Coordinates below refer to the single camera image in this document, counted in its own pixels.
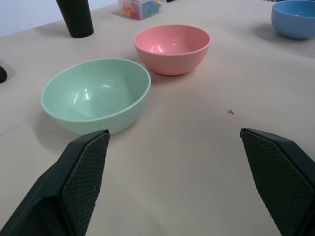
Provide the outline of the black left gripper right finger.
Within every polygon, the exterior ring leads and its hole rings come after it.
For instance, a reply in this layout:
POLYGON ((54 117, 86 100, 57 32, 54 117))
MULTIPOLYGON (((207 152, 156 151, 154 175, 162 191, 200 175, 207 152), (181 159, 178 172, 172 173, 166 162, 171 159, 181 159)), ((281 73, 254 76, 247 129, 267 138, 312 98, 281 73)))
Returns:
POLYGON ((240 131, 256 189, 282 236, 315 236, 315 162, 292 140, 240 131))

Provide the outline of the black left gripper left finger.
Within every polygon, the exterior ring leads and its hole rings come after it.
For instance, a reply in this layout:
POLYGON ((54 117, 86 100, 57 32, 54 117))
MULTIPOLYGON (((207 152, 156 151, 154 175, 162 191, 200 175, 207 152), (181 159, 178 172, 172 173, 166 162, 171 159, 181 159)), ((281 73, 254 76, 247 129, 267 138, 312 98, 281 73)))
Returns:
POLYGON ((109 139, 109 130, 99 130, 70 142, 28 191, 0 236, 86 236, 109 139))

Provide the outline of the green bowl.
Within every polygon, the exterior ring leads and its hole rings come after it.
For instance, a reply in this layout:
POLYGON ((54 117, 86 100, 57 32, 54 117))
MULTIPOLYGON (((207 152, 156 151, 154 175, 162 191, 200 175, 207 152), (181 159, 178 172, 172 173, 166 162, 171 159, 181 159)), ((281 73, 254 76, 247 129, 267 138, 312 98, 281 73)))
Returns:
POLYGON ((127 59, 104 58, 74 65, 52 78, 41 94, 43 110, 70 132, 119 133, 142 115, 151 76, 127 59))

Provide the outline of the blue bowl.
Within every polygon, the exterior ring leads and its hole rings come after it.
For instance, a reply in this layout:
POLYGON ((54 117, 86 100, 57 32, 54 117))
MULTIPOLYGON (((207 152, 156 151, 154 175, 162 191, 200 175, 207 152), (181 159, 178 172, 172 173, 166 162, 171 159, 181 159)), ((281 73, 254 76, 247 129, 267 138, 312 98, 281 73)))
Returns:
POLYGON ((271 22, 287 38, 315 38, 315 1, 284 0, 273 4, 271 22))

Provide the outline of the red bowl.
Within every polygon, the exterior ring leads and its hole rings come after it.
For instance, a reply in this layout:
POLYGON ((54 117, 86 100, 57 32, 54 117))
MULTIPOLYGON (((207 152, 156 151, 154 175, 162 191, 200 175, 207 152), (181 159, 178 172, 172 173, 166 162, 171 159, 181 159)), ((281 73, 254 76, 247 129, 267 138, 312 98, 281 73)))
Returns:
POLYGON ((193 71, 205 58, 211 38, 204 30, 189 25, 159 25, 139 32, 134 38, 143 64, 161 75, 193 71))

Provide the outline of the clear box of colourful pieces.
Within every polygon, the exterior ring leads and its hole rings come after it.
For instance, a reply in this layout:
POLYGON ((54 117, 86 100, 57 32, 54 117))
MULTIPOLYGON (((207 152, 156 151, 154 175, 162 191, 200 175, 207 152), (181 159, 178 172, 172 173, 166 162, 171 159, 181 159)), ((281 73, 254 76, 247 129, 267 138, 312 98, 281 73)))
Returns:
POLYGON ((118 0, 121 14, 139 21, 162 12, 166 3, 166 0, 118 0))

